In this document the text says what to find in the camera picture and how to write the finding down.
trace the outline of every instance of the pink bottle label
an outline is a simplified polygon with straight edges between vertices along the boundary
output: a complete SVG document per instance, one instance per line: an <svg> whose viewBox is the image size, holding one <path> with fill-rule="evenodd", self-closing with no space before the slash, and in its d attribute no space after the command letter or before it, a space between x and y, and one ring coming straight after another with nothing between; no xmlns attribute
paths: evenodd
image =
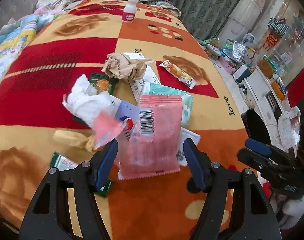
<svg viewBox="0 0 304 240"><path fill-rule="evenodd" d="M126 12L123 12L122 14L122 21L124 22L133 22L134 21L134 16L135 16L135 13L126 13Z"/></svg>

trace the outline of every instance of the blue gripper pad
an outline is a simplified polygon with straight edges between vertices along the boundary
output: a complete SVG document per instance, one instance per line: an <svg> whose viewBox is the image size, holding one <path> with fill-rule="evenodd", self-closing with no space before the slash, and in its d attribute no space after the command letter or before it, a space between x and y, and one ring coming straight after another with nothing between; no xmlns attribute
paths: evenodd
<svg viewBox="0 0 304 240"><path fill-rule="evenodd" d="M98 168L98 178L95 183L95 187L97 191L100 191L100 189L105 186L108 176L110 174L112 165L114 163L115 157L117 154L117 140L113 139L107 153L102 161L101 166Z"/></svg>
<svg viewBox="0 0 304 240"><path fill-rule="evenodd" d="M193 149L191 148L190 142L188 142L188 139L185 139L185 141L183 143L183 152L184 152L184 156L188 162L188 165L189 165L189 168L192 173L192 177L194 179L196 186L201 191L204 191L206 189L206 184L204 182L205 175L204 175L201 165L199 164L199 161L197 160L197 158L194 154Z"/></svg>
<svg viewBox="0 0 304 240"><path fill-rule="evenodd" d="M266 157L272 154L272 151L268 145L255 141L253 139L247 139L245 141L245 147Z"/></svg>

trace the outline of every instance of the orange blanket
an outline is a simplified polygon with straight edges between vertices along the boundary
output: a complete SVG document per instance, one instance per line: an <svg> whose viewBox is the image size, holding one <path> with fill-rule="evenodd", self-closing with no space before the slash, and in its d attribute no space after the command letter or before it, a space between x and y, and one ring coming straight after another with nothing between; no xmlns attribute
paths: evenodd
<svg viewBox="0 0 304 240"><path fill-rule="evenodd" d="M224 167L237 161L247 138L243 122L222 78L182 22L170 12L137 4L134 23L123 23L126 2L86 0L45 27L10 66L0 82L0 216L20 227L26 208L54 151L77 163L90 160L84 149L56 143L58 128L91 131L72 119L62 106L82 74L101 72L108 53L140 52L156 60L153 70L166 86L189 91L194 98L187 129L201 135L198 148ZM159 64L169 59L190 74L197 85L185 87ZM114 95L136 104L127 81ZM187 191L188 167L179 173L130 181L115 180L106 199L96 196L113 239L188 239L206 195ZM81 236L69 190L74 234ZM228 193L222 228L228 225L232 191Z"/></svg>

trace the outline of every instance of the silver bolt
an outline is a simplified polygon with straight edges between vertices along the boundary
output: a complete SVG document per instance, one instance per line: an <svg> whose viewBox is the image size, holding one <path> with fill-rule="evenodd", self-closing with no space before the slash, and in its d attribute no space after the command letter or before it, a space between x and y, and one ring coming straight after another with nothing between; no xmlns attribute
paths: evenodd
<svg viewBox="0 0 304 240"><path fill-rule="evenodd" d="M253 171L249 168L246 168L245 173L248 174L248 175L251 175L251 174L253 174Z"/></svg>
<svg viewBox="0 0 304 240"><path fill-rule="evenodd" d="M82 163L82 167L83 167L83 168L89 167L90 164L91 164L91 163L90 163L89 161L85 161L85 162Z"/></svg>
<svg viewBox="0 0 304 240"><path fill-rule="evenodd" d="M56 171L57 171L56 168L51 168L51 169L49 170L49 173L50 173L50 174L53 174L53 173L56 173Z"/></svg>
<svg viewBox="0 0 304 240"><path fill-rule="evenodd" d="M218 162L211 162L211 166L213 168L218 168L220 166L220 164Z"/></svg>

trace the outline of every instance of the black and white striped bag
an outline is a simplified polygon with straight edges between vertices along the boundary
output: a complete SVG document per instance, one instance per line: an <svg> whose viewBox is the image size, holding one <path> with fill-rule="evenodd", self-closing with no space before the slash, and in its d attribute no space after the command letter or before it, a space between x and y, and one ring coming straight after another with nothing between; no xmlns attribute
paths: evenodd
<svg viewBox="0 0 304 240"><path fill-rule="evenodd" d="M273 34L281 37L284 36L289 28L289 26L285 23L285 19L278 20L273 17L271 17L267 26L270 28Z"/></svg>

